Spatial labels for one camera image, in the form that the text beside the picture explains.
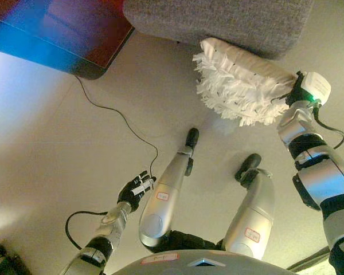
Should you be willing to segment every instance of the gray sofa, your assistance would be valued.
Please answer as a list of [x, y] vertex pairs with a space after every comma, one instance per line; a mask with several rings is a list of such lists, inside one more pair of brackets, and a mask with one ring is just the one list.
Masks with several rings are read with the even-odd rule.
[[314, 0], [125, 0], [136, 30], [199, 44], [216, 37], [278, 59], [297, 42]]

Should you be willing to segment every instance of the silver robot leg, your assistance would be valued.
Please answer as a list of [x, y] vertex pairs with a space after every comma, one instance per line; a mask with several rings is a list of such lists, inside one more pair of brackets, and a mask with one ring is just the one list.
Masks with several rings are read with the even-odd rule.
[[144, 208], [139, 222], [139, 238], [144, 246], [155, 248], [161, 245], [171, 232], [173, 210], [177, 202], [183, 177], [191, 173], [191, 158], [198, 139], [198, 130], [189, 131], [186, 145], [182, 147], [163, 175]]
[[258, 157], [258, 162], [251, 167], [244, 163], [247, 170], [241, 168], [236, 174], [236, 179], [247, 188], [247, 195], [230, 224], [222, 248], [260, 260], [269, 240], [275, 204], [273, 183], [269, 173], [257, 168], [261, 161]]

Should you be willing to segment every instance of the white floor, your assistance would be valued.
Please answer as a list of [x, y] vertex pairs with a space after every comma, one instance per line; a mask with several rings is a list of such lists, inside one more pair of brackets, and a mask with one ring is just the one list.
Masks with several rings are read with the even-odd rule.
[[[207, 109], [195, 92], [192, 54], [200, 50], [134, 33], [108, 72], [84, 81], [91, 97], [122, 111], [160, 156], [160, 176], [191, 127], [200, 130], [194, 169], [185, 178], [174, 229], [219, 241], [245, 190], [233, 180], [253, 152], [274, 174], [276, 219], [264, 261], [286, 268], [326, 245], [320, 213], [308, 209], [293, 184], [293, 161], [275, 127], [236, 127]], [[322, 120], [344, 129], [344, 1], [316, 1], [298, 45], [278, 64], [317, 71], [332, 84]], [[338, 136], [321, 131], [329, 144]], [[339, 153], [344, 158], [344, 146]], [[33, 274], [56, 274], [76, 254], [64, 223], [77, 210], [105, 211], [126, 181], [147, 169], [154, 150], [120, 116], [90, 105], [68, 74], [0, 53], [0, 242]], [[138, 240], [147, 200], [130, 216], [106, 273], [149, 254]], [[70, 226], [84, 245], [99, 217]]]

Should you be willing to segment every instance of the white mop pad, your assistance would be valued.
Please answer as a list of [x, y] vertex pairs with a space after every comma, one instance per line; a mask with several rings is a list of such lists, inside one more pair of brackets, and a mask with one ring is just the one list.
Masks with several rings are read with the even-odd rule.
[[204, 52], [193, 57], [201, 73], [197, 93], [222, 118], [240, 117], [240, 126], [269, 125], [288, 108], [284, 100], [273, 99], [289, 93], [296, 76], [216, 38], [203, 40], [201, 48]]

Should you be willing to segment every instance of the wire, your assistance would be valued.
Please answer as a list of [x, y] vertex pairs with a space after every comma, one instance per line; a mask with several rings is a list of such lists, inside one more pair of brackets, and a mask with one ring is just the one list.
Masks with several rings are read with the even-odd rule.
[[76, 79], [79, 80], [80, 85], [81, 85], [81, 87], [82, 87], [82, 89], [83, 89], [83, 92], [84, 92], [84, 94], [85, 94], [85, 97], [87, 98], [87, 100], [88, 100], [91, 104], [93, 104], [94, 106], [96, 106], [96, 107], [98, 107], [98, 108], [107, 109], [107, 110], [115, 111], [116, 113], [118, 113], [118, 114], [123, 118], [123, 120], [125, 121], [127, 127], [130, 129], [130, 131], [131, 131], [138, 139], [140, 139], [141, 141], [145, 142], [146, 144], [152, 146], [152, 147], [155, 149], [155, 157], [154, 157], [154, 159], [151, 161], [150, 167], [149, 167], [150, 177], [152, 178], [152, 177], [153, 177], [153, 174], [152, 174], [152, 172], [151, 172], [151, 169], [152, 169], [152, 166], [153, 166], [154, 161], [155, 161], [155, 160], [157, 159], [157, 157], [158, 157], [158, 149], [156, 148], [156, 146], [153, 145], [153, 144], [150, 143], [150, 142], [147, 142], [145, 139], [141, 138], [137, 133], [135, 133], [135, 131], [130, 127], [130, 125], [129, 125], [127, 119], [126, 119], [126, 117], [124, 116], [124, 114], [122, 114], [119, 110], [114, 109], [114, 108], [111, 108], [111, 107], [99, 105], [99, 104], [97, 104], [97, 103], [94, 103], [94, 102], [89, 98], [88, 94], [86, 93], [85, 88], [84, 88], [84, 85], [83, 85], [83, 82], [80, 80], [79, 77], [77, 77], [77, 76], [75, 76], [75, 77], [76, 77]]
[[[154, 159], [151, 161], [150, 167], [149, 167], [150, 177], [152, 178], [152, 177], [153, 177], [153, 174], [152, 174], [152, 172], [151, 172], [151, 169], [152, 169], [152, 166], [153, 166], [154, 161], [155, 161], [155, 160], [157, 159], [157, 157], [158, 157], [158, 149], [156, 148], [156, 146], [153, 145], [152, 143], [150, 143], [150, 142], [144, 140], [144, 139], [141, 138], [137, 133], [135, 133], [135, 131], [130, 127], [130, 125], [129, 125], [129, 123], [128, 123], [126, 117], [125, 117], [125, 115], [124, 115], [123, 113], [121, 113], [119, 110], [114, 109], [114, 108], [111, 108], [111, 107], [99, 105], [99, 104], [97, 104], [97, 103], [94, 103], [94, 102], [89, 98], [87, 92], [85, 91], [85, 87], [84, 87], [83, 82], [80, 80], [79, 77], [77, 77], [77, 76], [75, 76], [75, 77], [76, 77], [76, 79], [78, 79], [78, 81], [79, 81], [79, 83], [80, 83], [80, 85], [81, 85], [81, 88], [83, 89], [83, 92], [84, 92], [84, 94], [85, 94], [85, 97], [87, 98], [87, 100], [88, 100], [92, 105], [94, 105], [94, 106], [96, 106], [96, 107], [98, 107], [98, 108], [107, 109], [107, 110], [115, 111], [116, 113], [118, 113], [118, 114], [123, 118], [123, 120], [125, 121], [125, 123], [126, 123], [127, 127], [129, 128], [129, 130], [130, 130], [139, 140], [145, 142], [146, 144], [152, 146], [152, 147], [155, 149], [155, 157], [154, 157]], [[79, 250], [81, 250], [81, 246], [78, 245], [78, 244], [76, 243], [76, 241], [74, 241], [74, 239], [73, 239], [73, 238], [71, 237], [71, 235], [70, 235], [70, 232], [69, 232], [69, 222], [70, 222], [70, 219], [71, 219], [73, 216], [77, 215], [77, 214], [89, 214], [89, 215], [104, 216], [104, 215], [107, 215], [107, 213], [108, 213], [108, 212], [99, 212], [99, 213], [97, 213], [97, 212], [91, 212], [91, 211], [78, 211], [78, 212], [75, 212], [75, 213], [71, 214], [71, 215], [69, 216], [69, 218], [67, 219], [66, 223], [65, 223], [65, 233], [66, 233], [68, 239], [71, 241], [71, 243], [72, 243], [76, 248], [78, 248]]]
[[318, 107], [314, 108], [313, 113], [314, 113], [314, 119], [316, 120], [317, 124], [319, 124], [321, 127], [325, 128], [327, 130], [331, 130], [331, 131], [336, 132], [336, 133], [338, 133], [338, 134], [340, 134], [342, 136], [342, 140], [338, 143], [338, 145], [336, 145], [334, 147], [334, 149], [339, 148], [344, 143], [344, 132], [339, 130], [339, 129], [327, 126], [326, 124], [322, 123], [319, 120], [319, 108]]
[[108, 212], [99, 212], [99, 213], [97, 213], [97, 212], [91, 212], [91, 211], [78, 211], [78, 212], [75, 212], [75, 213], [71, 214], [71, 215], [69, 216], [69, 218], [67, 219], [67, 222], [66, 222], [66, 224], [65, 224], [65, 233], [67, 234], [68, 239], [71, 241], [71, 243], [72, 243], [76, 248], [78, 248], [79, 250], [81, 250], [81, 246], [78, 245], [78, 244], [76, 243], [76, 241], [74, 241], [74, 239], [73, 239], [73, 238], [71, 237], [71, 235], [70, 235], [70, 232], [69, 232], [69, 222], [70, 222], [70, 219], [71, 219], [73, 216], [77, 215], [77, 214], [89, 214], [89, 215], [105, 216], [105, 215], [107, 215], [107, 213], [108, 213]]

